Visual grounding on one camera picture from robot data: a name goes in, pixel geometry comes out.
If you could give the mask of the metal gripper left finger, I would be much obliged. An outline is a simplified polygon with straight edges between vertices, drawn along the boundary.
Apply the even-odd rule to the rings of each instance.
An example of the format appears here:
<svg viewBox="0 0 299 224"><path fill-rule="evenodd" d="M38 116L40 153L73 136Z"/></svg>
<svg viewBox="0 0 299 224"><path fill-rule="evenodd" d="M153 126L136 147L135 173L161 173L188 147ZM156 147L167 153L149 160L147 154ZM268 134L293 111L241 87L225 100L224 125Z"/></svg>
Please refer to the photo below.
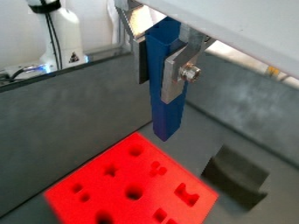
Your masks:
<svg viewBox="0 0 299 224"><path fill-rule="evenodd" d="M115 0L116 12L129 37L131 50L135 55L136 82L148 81L145 30L148 29L147 8L133 0Z"/></svg>

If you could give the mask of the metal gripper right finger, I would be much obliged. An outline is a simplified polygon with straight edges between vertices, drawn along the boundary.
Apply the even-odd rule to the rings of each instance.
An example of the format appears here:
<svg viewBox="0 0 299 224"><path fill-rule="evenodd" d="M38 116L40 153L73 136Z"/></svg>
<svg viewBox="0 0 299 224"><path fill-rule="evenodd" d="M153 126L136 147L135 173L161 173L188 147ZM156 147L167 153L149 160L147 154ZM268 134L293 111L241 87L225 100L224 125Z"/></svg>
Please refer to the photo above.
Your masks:
<svg viewBox="0 0 299 224"><path fill-rule="evenodd" d="M181 24L179 40L183 46L164 60L161 101L169 104L183 93L184 84L193 83L201 74L196 67L199 56L213 44L215 39Z"/></svg>

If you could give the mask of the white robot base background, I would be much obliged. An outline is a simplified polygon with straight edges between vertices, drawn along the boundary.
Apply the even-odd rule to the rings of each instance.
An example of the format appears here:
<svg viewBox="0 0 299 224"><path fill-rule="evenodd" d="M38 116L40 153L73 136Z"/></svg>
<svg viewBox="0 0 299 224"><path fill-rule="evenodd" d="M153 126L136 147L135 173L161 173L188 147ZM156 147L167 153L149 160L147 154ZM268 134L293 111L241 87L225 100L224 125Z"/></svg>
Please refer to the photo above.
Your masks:
<svg viewBox="0 0 299 224"><path fill-rule="evenodd" d="M49 74L88 62L83 52L80 20L76 14L61 6L61 0L25 0L41 22L45 39L45 53L40 61L13 70L0 70L0 81L21 81L22 75Z"/></svg>

